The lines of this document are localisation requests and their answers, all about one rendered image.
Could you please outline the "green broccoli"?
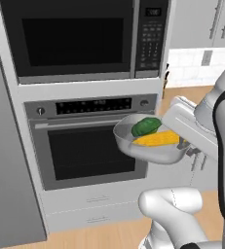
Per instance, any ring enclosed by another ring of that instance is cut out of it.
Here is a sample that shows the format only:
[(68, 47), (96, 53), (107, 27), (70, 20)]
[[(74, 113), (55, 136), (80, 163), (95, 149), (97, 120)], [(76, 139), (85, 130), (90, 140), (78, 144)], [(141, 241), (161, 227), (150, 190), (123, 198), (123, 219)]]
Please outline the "green broccoli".
[(158, 118), (144, 118), (131, 128), (131, 134), (138, 137), (155, 133), (161, 125), (162, 122)]

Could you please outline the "grey steel fridge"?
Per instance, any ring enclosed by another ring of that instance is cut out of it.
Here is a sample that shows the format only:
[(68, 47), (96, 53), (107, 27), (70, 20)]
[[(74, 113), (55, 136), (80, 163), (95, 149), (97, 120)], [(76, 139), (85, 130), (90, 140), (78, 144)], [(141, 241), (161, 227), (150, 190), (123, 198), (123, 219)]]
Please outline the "grey steel fridge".
[(0, 60), (0, 249), (47, 239)]

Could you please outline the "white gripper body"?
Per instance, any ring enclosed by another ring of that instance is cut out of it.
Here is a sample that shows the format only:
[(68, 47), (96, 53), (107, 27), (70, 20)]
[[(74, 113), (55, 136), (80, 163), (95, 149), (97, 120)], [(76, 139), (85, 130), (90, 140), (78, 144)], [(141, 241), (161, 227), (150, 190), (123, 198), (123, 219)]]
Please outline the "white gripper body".
[(217, 154), (217, 138), (212, 122), (208, 127), (200, 124), (195, 112), (196, 104), (184, 96), (176, 96), (162, 116), (162, 123), (204, 154)]

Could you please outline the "clear grey vegetable container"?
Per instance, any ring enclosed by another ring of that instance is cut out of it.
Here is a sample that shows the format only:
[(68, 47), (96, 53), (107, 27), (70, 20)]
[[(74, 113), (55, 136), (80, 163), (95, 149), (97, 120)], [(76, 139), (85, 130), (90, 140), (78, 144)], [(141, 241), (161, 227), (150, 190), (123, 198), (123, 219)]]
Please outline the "clear grey vegetable container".
[(114, 126), (113, 133), (120, 151), (132, 158), (158, 164), (173, 164), (182, 160), (190, 146), (178, 150), (178, 144), (147, 147), (133, 143), (135, 138), (131, 134), (131, 128), (144, 118), (155, 118), (155, 115), (147, 113), (131, 114)]

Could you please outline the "grey wall outlet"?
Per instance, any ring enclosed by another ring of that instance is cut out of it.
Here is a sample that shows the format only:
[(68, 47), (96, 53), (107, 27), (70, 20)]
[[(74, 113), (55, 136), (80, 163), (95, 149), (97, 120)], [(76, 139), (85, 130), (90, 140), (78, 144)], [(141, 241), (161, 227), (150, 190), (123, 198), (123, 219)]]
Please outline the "grey wall outlet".
[(204, 51), (202, 66), (209, 66), (212, 57), (212, 51)]

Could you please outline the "black built-in microwave oven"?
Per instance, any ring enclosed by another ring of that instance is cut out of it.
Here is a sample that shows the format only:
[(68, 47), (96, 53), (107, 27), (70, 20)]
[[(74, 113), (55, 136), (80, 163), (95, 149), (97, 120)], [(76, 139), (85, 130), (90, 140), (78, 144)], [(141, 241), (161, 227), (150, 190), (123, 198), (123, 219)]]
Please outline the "black built-in microwave oven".
[(156, 78), (170, 0), (0, 0), (19, 82)]

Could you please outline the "white drawer front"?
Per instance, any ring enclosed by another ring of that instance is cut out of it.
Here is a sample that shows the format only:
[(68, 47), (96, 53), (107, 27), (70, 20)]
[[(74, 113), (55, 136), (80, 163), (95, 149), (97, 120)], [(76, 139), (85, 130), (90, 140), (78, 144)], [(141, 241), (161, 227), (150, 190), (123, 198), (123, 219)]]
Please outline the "white drawer front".
[(142, 218), (137, 202), (131, 201), (48, 214), (47, 223), (50, 232), (58, 232)]
[(47, 214), (81, 210), (138, 199), (146, 180), (137, 179), (100, 185), (68, 188), (41, 193)]

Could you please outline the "white base cupboard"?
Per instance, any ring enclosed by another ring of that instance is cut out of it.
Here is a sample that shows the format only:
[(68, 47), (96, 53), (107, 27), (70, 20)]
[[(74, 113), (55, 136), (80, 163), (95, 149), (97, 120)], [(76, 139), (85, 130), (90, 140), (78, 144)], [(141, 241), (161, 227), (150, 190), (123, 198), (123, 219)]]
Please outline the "white base cupboard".
[(170, 165), (149, 163), (147, 182), (149, 189), (193, 187), (200, 192), (217, 190), (217, 161), (207, 156), (204, 170), (200, 170), (204, 153), (199, 153), (196, 168), (191, 171), (194, 156), (185, 156)]

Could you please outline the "yellow corn cob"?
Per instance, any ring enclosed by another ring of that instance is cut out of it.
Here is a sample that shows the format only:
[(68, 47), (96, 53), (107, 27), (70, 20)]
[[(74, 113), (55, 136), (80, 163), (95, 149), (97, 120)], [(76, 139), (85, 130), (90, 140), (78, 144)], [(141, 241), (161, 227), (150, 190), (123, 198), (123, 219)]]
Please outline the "yellow corn cob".
[(171, 130), (160, 131), (139, 137), (133, 141), (134, 144), (147, 147), (165, 146), (177, 144), (179, 135)]

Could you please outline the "white tall appliance cabinet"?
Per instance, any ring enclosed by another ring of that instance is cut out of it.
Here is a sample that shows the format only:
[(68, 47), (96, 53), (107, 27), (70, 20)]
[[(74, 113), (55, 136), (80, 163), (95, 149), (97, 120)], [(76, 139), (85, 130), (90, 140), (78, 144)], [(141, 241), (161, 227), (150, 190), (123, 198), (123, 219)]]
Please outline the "white tall appliance cabinet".
[(32, 174), (32, 182), (39, 199), (40, 211), (43, 215), (43, 224), (46, 226), (46, 231), (66, 231), (75, 227), (74, 220), (70, 217), (72, 208), (68, 202), (64, 203), (61, 199), (64, 196), (76, 198), (76, 194), (80, 190), (78, 188), (49, 192), (43, 190), (43, 182), (39, 175), (36, 154), (34, 152), (23, 104), (32, 100), (67, 100), (102, 96), (123, 96), (137, 93), (156, 93), (159, 95), (157, 99), (161, 100), (175, 7), (176, 0), (169, 0), (168, 20), (167, 27), (165, 28), (164, 46), (161, 53), (161, 68), (158, 77), (146, 78), (140, 76), (136, 79), (84, 82), (69, 82), (65, 80), (61, 83), (34, 85), (21, 85), (18, 82), (0, 7), (1, 68), (4, 70), (9, 95), (12, 97), (12, 103), (18, 121), (17, 127), (19, 129), (20, 144), (25, 152), (29, 172)]

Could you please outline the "steel wall oven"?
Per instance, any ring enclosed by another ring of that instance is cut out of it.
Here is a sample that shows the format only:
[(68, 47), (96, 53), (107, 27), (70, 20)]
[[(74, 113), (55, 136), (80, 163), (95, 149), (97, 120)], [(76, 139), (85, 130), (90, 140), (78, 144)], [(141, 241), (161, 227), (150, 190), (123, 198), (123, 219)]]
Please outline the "steel wall oven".
[[(140, 106), (141, 100), (149, 105)], [(35, 129), (37, 124), (76, 124), (122, 120), (130, 114), (155, 112), (157, 95), (33, 101), (24, 104), (44, 189), (47, 191), (141, 179), (147, 163), (123, 154), (116, 124)], [(46, 112), (39, 116), (37, 109)]]

